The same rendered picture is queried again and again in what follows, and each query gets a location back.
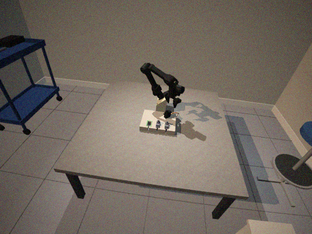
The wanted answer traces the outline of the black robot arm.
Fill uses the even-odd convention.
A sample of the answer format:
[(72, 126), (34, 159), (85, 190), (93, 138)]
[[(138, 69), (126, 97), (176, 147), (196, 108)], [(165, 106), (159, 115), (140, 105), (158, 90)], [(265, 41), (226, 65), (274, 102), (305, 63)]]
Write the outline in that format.
[(163, 92), (161, 91), (162, 88), (160, 85), (158, 85), (155, 82), (151, 74), (151, 71), (164, 80), (164, 82), (169, 86), (169, 91), (176, 91), (175, 96), (180, 96), (180, 94), (184, 93), (185, 91), (185, 87), (178, 85), (179, 81), (173, 75), (166, 74), (159, 68), (155, 67), (153, 64), (145, 63), (140, 68), (140, 70), (142, 71), (142, 73), (146, 74), (150, 84), (152, 85), (151, 89), (152, 89), (153, 95), (157, 96), (159, 100), (164, 98)]

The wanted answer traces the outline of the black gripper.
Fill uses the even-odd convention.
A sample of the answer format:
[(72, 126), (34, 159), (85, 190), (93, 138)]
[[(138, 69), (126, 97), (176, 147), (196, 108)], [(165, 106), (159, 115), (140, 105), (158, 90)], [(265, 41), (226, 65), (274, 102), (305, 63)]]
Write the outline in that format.
[(163, 92), (163, 96), (165, 97), (167, 103), (169, 103), (169, 99), (172, 98), (173, 99), (173, 106), (174, 108), (176, 108), (178, 103), (181, 103), (181, 99), (180, 98), (176, 98), (176, 91), (165, 91)]

